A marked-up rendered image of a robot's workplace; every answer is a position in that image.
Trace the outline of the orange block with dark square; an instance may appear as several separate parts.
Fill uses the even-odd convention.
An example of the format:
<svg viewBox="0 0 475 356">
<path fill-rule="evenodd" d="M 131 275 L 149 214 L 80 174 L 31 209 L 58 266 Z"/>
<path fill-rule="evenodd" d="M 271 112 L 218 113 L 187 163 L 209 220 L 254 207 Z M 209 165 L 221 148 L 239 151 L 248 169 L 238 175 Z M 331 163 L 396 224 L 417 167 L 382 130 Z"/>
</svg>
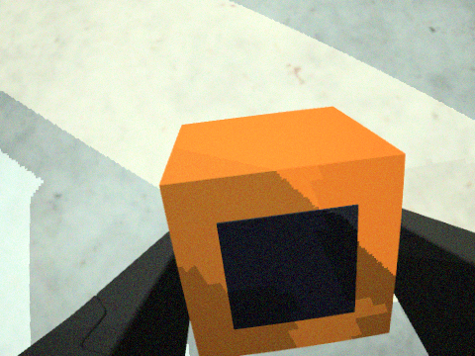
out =
<svg viewBox="0 0 475 356">
<path fill-rule="evenodd" d="M 404 170 L 334 107 L 182 126 L 159 190 L 198 356 L 389 332 Z"/>
</svg>

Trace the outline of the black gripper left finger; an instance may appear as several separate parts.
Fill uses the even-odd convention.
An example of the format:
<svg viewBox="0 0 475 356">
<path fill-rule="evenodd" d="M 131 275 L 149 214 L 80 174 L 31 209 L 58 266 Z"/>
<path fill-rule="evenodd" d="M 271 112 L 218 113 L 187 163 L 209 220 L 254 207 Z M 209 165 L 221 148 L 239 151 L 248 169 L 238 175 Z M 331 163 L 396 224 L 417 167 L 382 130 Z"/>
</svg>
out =
<svg viewBox="0 0 475 356">
<path fill-rule="evenodd" d="M 186 356 L 189 321 L 168 232 L 19 356 Z"/>
</svg>

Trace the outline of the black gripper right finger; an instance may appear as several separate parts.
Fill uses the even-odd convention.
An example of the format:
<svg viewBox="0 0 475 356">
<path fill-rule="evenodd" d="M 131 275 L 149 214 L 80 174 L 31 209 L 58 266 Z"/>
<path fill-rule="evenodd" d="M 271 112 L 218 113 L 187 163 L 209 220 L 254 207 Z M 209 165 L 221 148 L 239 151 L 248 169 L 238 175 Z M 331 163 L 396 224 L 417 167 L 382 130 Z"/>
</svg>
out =
<svg viewBox="0 0 475 356">
<path fill-rule="evenodd" d="M 401 209 L 395 296 L 428 356 L 475 356 L 475 232 Z"/>
</svg>

